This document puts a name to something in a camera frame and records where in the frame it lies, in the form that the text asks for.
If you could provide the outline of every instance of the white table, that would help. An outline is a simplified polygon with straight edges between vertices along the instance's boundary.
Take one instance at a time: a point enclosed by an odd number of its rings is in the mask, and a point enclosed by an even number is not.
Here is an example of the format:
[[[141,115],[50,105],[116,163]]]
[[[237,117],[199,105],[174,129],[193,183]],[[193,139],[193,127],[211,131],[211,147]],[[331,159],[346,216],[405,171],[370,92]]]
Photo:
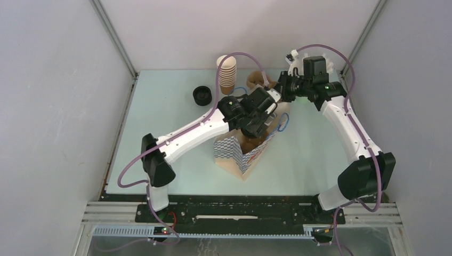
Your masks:
[[[238,70],[237,85],[244,86],[252,70]],[[141,138],[168,134],[193,121],[212,106],[195,104],[193,89],[206,85],[214,94],[216,70],[141,71],[124,130],[112,164],[108,194],[145,194],[143,184],[119,188],[122,169],[140,154]],[[280,70],[267,70],[277,80]],[[337,81],[336,74],[330,81]],[[237,90],[234,95],[242,94]],[[195,195],[314,195],[337,183],[348,166],[345,152],[331,124],[314,104],[291,103],[290,123],[276,134],[246,181],[216,166],[213,139],[192,149],[173,165],[176,178],[170,194]],[[123,183],[145,179],[141,161],[133,165]]]

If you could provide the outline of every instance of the paper bag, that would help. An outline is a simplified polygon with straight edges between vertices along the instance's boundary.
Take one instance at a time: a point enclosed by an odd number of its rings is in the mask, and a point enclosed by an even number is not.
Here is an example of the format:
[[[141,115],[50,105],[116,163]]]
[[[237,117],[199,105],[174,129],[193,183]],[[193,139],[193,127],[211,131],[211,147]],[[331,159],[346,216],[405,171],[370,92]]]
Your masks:
[[[288,103],[278,103],[278,108],[275,110],[277,117],[267,129],[268,136],[260,145],[246,154],[243,154],[240,145],[243,145],[247,138],[240,130],[216,137],[214,142],[215,163],[236,177],[246,180],[262,157],[268,143],[278,132],[286,128],[289,121],[289,110]]]

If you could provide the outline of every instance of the white wall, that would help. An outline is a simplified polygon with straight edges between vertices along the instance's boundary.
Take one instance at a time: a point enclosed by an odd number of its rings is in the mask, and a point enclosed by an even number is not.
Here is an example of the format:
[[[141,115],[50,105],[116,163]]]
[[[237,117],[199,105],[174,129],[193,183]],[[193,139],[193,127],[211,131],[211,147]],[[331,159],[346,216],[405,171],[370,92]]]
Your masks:
[[[0,34],[0,254],[68,255],[132,79],[88,0],[3,0]]]
[[[350,54],[378,0],[102,1],[134,67],[216,68],[216,59],[247,52],[266,68],[307,44]],[[327,52],[316,49],[311,54]],[[329,53],[335,67],[343,60]],[[238,66],[256,68],[239,57]]]
[[[447,255],[452,228],[452,2],[389,1],[354,64],[353,103],[397,160],[388,187],[415,255]]]

